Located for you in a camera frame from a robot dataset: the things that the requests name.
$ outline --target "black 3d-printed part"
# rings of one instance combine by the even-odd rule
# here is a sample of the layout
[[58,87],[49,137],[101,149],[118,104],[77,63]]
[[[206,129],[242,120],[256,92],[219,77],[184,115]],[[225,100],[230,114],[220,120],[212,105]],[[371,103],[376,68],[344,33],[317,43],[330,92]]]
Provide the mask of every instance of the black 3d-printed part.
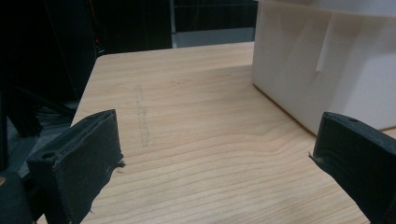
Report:
[[324,113],[313,161],[372,223],[396,223],[396,140],[346,116]]
[[79,223],[122,159],[115,110],[83,119],[29,157],[48,223]]

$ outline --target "hole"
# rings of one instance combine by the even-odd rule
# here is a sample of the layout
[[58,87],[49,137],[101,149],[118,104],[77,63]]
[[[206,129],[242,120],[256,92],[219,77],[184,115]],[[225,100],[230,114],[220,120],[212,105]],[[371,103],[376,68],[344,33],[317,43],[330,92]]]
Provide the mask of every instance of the hole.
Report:
[[44,155],[42,156],[42,158],[43,158],[44,160],[46,160],[46,159],[50,159],[50,158],[52,158],[52,157],[54,157],[54,156],[55,156],[55,153],[49,152],[49,153],[44,154]]

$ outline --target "white box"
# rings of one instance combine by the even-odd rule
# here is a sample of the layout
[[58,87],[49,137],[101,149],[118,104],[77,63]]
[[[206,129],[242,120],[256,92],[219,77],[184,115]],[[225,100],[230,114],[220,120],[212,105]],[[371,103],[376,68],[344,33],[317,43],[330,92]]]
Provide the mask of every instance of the white box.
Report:
[[324,111],[396,126],[396,1],[326,2],[259,1],[253,83],[312,133]]

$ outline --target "wood grain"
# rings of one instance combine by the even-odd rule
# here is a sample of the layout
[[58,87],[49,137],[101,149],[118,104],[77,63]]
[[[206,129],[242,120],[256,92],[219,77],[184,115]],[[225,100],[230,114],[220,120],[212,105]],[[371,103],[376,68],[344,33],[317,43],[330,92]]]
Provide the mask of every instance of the wood grain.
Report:
[[252,85],[252,55],[242,43],[99,58],[74,122],[115,108],[126,166],[84,223],[368,223],[308,158],[315,136]]

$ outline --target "wooden table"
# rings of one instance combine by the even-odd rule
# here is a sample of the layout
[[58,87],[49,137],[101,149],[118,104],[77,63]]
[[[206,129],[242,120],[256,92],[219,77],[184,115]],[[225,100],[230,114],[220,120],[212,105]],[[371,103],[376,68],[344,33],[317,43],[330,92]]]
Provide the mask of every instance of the wooden table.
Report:
[[242,43],[99,58],[74,123],[115,108],[126,166],[84,222],[368,223],[308,158],[315,136],[252,85],[252,55]]

